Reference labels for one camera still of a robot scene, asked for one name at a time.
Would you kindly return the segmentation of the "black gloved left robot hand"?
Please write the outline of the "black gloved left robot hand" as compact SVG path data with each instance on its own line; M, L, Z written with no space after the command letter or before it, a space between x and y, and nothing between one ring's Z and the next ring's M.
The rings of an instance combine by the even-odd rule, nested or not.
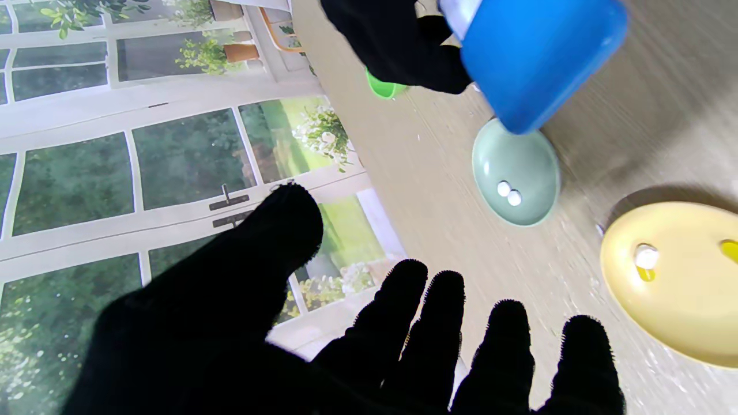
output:
M525 307L498 302L454 389L463 276L408 258L345 334L306 361L268 342L288 278L321 247L302 186L282 184L145 287L101 312L63 414L624 414L601 323L570 318L551 394L529 404L535 362Z

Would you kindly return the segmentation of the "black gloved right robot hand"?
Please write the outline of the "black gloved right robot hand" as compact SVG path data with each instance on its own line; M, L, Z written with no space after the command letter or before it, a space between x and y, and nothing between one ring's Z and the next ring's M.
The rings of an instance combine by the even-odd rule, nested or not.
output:
M472 83L453 31L414 1L322 1L322 10L369 73L384 82L458 95Z

